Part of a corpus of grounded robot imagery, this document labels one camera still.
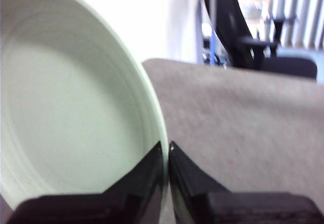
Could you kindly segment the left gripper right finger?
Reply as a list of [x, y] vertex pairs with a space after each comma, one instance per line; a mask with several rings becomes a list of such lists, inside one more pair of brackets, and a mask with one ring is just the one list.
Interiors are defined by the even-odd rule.
[[307, 196], [230, 191], [173, 141], [169, 179], [177, 223], [323, 223], [323, 214]]

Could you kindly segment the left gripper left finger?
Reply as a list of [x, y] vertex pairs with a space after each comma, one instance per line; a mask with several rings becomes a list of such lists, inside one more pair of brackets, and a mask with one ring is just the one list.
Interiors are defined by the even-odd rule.
[[164, 188], [161, 142], [99, 194], [47, 195], [23, 201], [8, 223], [158, 223]]

